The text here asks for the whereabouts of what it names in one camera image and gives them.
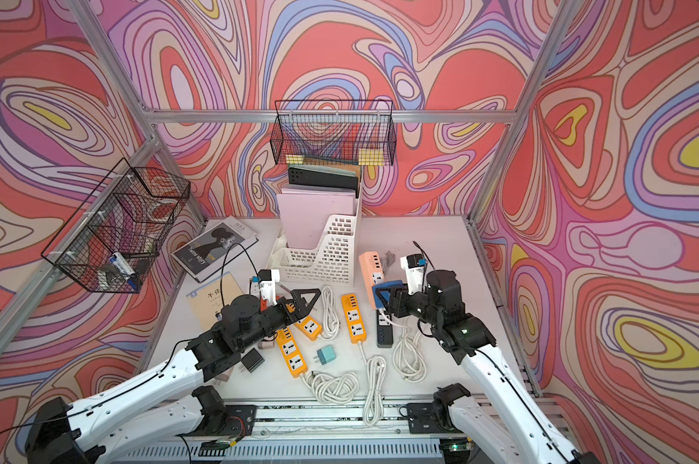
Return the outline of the small pink plug adapter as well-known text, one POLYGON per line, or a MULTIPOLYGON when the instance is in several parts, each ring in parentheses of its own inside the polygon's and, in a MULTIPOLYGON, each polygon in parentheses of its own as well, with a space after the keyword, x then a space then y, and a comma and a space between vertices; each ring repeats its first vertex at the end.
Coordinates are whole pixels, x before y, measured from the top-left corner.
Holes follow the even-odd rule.
POLYGON ((258 343, 258 349, 261 350, 268 350, 268 349, 273 349, 276 346, 276 342, 274 340, 261 340, 258 343))

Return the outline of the orange power strip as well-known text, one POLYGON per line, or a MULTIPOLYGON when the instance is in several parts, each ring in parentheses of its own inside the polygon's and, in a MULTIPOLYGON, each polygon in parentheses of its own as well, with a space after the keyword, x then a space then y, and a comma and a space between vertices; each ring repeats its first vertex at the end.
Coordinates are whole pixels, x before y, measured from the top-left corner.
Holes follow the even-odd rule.
POLYGON ((285 365, 293 378, 299 378, 309 370, 300 349, 295 343, 290 328, 285 327, 279 330, 277 332, 276 342, 285 361, 285 365))
POLYGON ((358 344, 360 342, 365 342, 367 340, 367 331, 356 295, 343 295, 341 297, 341 303, 351 343, 358 344))
POLYGON ((304 302, 295 303, 295 301, 291 301, 285 302, 284 308, 287 311, 287 326, 281 330, 281 333, 285 338, 289 336, 292 326, 295 326, 304 336, 312 341, 316 341, 322 334, 322 326, 311 315, 311 310, 313 309, 311 305, 304 302))

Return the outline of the pink power strip back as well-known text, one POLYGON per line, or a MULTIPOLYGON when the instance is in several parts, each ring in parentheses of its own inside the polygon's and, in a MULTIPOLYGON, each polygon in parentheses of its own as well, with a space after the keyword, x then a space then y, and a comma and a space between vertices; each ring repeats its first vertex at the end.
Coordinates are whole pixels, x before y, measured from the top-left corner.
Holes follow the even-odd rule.
POLYGON ((366 251, 358 256, 362 277, 372 309, 377 309, 374 287, 385 282, 380 257, 376 251, 366 251))

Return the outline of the teal plug adapter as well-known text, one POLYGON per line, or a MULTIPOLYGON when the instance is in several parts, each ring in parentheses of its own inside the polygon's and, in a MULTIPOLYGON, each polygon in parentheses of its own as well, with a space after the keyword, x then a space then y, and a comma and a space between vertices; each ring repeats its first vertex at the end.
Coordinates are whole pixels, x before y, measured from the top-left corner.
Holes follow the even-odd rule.
POLYGON ((321 365, 328 365, 337 358, 334 348, 331 345, 324 346, 316 351, 316 358, 321 365))

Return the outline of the black plug adapter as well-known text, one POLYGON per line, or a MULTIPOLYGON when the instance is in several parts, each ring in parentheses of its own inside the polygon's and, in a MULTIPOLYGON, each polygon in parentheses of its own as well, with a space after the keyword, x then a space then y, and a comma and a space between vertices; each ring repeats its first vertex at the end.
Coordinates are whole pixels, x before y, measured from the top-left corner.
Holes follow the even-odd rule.
POLYGON ((241 358, 241 369, 244 372, 254 372, 264 363, 264 357, 256 348, 252 348, 241 358))

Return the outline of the blue cube adapter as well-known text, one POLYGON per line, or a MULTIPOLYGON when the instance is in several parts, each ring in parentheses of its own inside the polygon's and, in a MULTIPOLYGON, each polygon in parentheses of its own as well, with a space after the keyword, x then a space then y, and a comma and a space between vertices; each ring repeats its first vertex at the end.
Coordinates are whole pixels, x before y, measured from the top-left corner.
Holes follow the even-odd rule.
POLYGON ((376 309, 391 309, 396 293, 404 289, 405 285, 401 280, 391 280, 374 285, 372 295, 376 309))

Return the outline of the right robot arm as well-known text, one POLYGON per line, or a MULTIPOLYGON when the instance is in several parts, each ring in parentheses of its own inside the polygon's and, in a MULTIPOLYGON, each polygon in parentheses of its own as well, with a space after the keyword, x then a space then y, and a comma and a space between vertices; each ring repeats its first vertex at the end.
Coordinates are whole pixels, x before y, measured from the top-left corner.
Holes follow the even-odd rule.
POLYGON ((434 415, 442 428, 470 438, 494 463, 595 463, 581 452, 540 409, 509 367, 485 323, 467 312, 454 272, 420 268, 407 282, 374 290, 382 307, 396 318, 413 316, 431 327, 439 346, 481 388, 496 420, 461 384, 439 389, 434 415))

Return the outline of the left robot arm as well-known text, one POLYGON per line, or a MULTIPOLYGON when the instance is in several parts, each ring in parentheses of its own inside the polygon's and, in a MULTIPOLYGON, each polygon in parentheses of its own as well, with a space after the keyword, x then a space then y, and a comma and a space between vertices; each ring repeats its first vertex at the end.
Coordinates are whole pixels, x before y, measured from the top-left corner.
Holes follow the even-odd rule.
POLYGON ((311 314, 320 290, 293 290, 263 309, 241 295, 222 320, 171 358, 96 396, 44 404, 26 440, 31 463, 110 463, 159 440, 196 433, 249 433, 210 382, 238 365, 260 340, 311 314))

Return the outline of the black power strip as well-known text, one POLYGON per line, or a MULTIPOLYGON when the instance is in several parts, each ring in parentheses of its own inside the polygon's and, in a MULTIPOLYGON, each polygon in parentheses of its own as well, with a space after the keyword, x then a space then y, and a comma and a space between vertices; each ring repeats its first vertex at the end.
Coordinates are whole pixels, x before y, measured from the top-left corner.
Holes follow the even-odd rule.
POLYGON ((392 318, 382 310, 376 312, 376 346, 381 349, 389 349, 394 344, 394 331, 392 318))

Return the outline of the white plastic file rack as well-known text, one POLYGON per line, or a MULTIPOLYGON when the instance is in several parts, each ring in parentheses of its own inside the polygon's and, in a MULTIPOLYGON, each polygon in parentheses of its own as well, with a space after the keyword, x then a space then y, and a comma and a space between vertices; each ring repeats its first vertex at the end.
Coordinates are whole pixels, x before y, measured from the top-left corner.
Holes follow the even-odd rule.
POLYGON ((361 218, 359 198, 352 215, 328 217, 313 249, 290 247, 281 225, 265 267, 277 270, 281 281, 353 286, 361 218))

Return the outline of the tan paper booklet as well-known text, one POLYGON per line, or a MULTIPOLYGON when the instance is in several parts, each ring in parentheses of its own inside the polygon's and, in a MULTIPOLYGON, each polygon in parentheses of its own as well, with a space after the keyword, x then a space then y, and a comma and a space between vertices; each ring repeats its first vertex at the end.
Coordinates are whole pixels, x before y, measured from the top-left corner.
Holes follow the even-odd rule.
POLYGON ((185 297, 200 328, 205 331, 218 321, 218 314, 223 307, 230 305, 242 294, 243 291, 233 275, 225 273, 223 278, 213 278, 186 294, 185 297))

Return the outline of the pink folder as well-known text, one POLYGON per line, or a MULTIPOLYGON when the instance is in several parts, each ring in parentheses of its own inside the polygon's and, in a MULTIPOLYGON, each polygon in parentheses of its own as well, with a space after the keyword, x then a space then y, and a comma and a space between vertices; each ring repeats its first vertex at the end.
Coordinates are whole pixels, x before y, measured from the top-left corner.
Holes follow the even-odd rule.
POLYGON ((279 216, 287 246, 314 249, 332 215, 353 216, 355 194, 351 191, 305 191, 288 189, 277 194, 279 216))

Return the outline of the black notebook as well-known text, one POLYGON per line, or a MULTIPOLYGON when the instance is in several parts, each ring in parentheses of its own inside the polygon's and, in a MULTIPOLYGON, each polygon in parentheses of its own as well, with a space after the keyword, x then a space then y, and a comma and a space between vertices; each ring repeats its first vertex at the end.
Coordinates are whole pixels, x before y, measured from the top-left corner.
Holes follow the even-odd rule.
POLYGON ((351 189, 359 194, 360 177, 351 170, 322 165, 292 165, 287 170, 289 183, 306 187, 351 189))

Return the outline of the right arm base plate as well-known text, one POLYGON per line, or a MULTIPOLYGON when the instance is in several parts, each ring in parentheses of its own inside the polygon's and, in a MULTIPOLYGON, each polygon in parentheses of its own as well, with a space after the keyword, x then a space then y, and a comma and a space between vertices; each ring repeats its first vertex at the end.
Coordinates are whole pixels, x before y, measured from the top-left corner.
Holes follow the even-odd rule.
POLYGON ((411 434, 457 434, 471 431, 481 404, 460 383, 438 388, 431 402, 411 402, 399 408, 411 434))

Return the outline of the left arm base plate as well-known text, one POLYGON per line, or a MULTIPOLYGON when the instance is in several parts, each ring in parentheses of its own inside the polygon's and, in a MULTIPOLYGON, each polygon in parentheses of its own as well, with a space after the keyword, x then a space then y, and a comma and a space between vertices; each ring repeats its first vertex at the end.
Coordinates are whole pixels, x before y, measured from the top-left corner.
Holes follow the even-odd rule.
POLYGON ((202 419, 185 437, 243 438, 252 434, 256 405, 235 404, 202 408, 202 419))

